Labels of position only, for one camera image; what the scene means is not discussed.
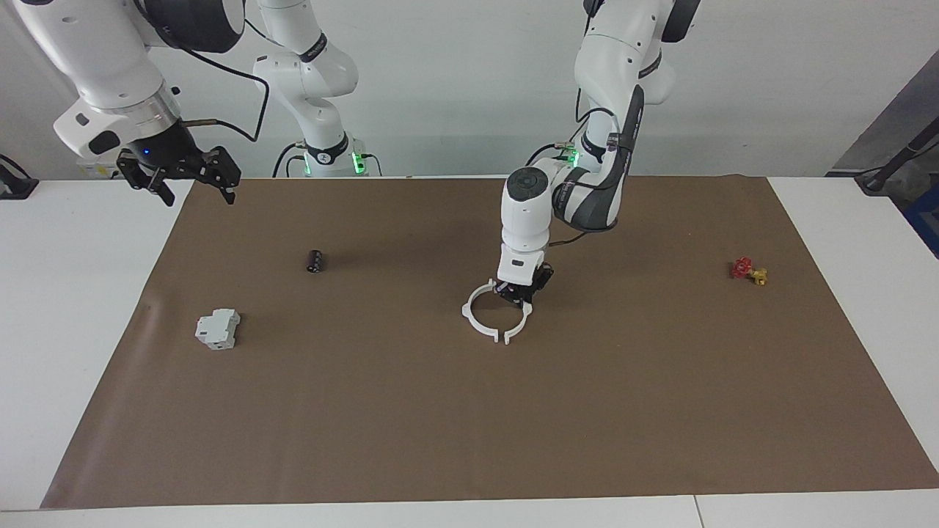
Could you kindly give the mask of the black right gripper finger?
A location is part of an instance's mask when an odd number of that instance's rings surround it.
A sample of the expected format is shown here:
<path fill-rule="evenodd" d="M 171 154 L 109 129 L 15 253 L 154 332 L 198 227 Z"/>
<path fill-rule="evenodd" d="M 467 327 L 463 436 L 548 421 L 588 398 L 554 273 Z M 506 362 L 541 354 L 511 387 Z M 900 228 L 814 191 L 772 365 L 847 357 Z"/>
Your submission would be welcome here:
<path fill-rule="evenodd" d="M 237 198 L 235 190 L 241 181 L 241 168 L 224 147 L 218 146 L 200 154 L 195 180 L 220 191 L 222 199 L 231 206 Z"/>
<path fill-rule="evenodd" d="M 160 198 L 165 206 L 171 207 L 175 204 L 175 195 L 165 183 L 160 169 L 145 166 L 130 150 L 121 150 L 117 155 L 117 169 L 131 189 L 147 191 Z"/>

